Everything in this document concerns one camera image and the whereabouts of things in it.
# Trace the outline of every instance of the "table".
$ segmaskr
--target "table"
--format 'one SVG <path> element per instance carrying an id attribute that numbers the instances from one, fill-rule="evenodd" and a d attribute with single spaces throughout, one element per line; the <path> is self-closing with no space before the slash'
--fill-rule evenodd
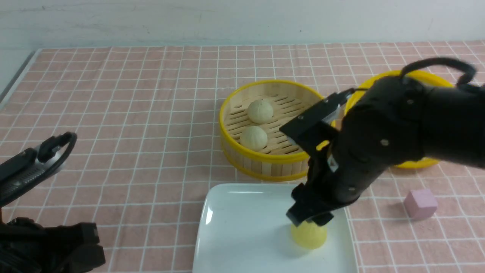
<path id="1" fill-rule="evenodd" d="M 467 60 L 485 81 L 483 41 L 38 50 L 0 113 L 1 159 L 52 134 L 79 139 L 65 170 L 4 208 L 3 219 L 95 221 L 107 258 L 97 272 L 190 272 L 209 189 L 261 182 L 221 151 L 217 117 L 228 94 L 276 77 L 328 95 L 432 55 Z M 419 188 L 439 207 L 412 222 L 402 200 Z M 484 194 L 485 171 L 388 170 L 348 208 L 360 271 L 485 272 Z"/>

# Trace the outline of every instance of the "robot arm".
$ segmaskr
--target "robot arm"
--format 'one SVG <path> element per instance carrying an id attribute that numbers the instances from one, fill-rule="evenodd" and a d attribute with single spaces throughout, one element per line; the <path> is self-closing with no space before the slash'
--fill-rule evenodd
<path id="1" fill-rule="evenodd" d="M 431 65 L 462 71 L 455 88 L 426 86 L 406 75 Z M 485 168 L 485 88 L 469 84 L 476 70 L 450 58 L 431 58 L 404 67 L 399 76 L 377 80 L 342 120 L 328 115 L 355 90 L 332 94 L 280 131 L 310 155 L 307 183 L 291 196 L 287 216 L 325 225 L 331 211 L 355 202 L 387 168 L 432 157 Z M 316 146 L 329 141 L 320 151 Z"/>
<path id="2" fill-rule="evenodd" d="M 0 164 L 0 209 L 60 171 L 76 139 L 71 132 L 52 136 Z M 0 273 L 88 272 L 106 262 L 98 244 L 95 223 L 42 227 L 28 218 L 7 224 L 0 218 Z"/>

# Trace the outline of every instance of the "white plate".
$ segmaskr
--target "white plate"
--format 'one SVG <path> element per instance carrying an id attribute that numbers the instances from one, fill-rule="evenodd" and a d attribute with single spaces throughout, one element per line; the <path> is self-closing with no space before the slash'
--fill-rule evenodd
<path id="1" fill-rule="evenodd" d="M 344 209 L 334 212 L 325 244 L 297 246 L 285 216 L 295 185 L 222 184 L 207 194 L 193 273 L 357 273 Z"/>

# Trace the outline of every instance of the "white wall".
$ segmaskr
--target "white wall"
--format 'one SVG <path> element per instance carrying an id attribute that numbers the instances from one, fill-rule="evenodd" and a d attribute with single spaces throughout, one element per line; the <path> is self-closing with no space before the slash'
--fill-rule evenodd
<path id="1" fill-rule="evenodd" d="M 485 38 L 483 0 L 0 0 L 0 48 Z"/>

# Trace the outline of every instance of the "pink block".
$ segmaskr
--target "pink block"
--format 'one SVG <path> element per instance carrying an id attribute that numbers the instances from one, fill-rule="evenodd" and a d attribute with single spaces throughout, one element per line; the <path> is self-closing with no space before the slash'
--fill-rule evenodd
<path id="1" fill-rule="evenodd" d="M 412 190 L 404 199 L 408 215 L 415 220 L 431 217 L 438 209 L 438 202 L 429 189 Z"/>

